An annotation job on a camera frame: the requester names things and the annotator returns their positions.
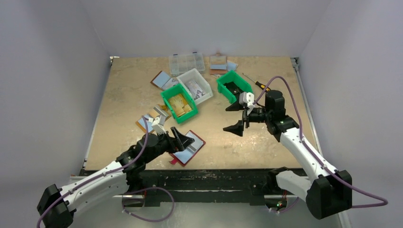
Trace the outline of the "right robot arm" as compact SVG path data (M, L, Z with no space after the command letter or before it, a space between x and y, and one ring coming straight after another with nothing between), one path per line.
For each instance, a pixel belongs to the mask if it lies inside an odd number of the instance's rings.
M242 111L242 118L224 127L226 132L243 135L250 123L265 123L268 132L296 158L307 178L298 176L286 167L271 170L263 189L272 193L281 190L302 199L310 213L323 219L352 208L352 177L327 162L302 133L302 127L286 114L285 98L278 90L265 92L263 107L253 103L254 95L243 92L226 111Z

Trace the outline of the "red card holder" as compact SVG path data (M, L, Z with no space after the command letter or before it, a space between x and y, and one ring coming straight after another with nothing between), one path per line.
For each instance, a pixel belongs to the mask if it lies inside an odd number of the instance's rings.
M189 130L186 136L193 138L194 142L184 151L170 154L172 156L172 160L169 162L171 165L180 164L183 167L186 166L196 153L206 144L206 142L192 130Z

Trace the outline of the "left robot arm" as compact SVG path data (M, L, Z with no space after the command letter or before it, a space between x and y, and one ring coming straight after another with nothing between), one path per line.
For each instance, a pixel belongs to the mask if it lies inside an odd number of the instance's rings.
M40 218L36 226L67 228L81 209L87 209L102 199L147 191L139 175L147 163L165 152L184 151L194 142L193 138L181 134L175 127L171 127L171 131L173 136L168 132L147 133L99 171L63 187L53 184L45 188L37 205Z

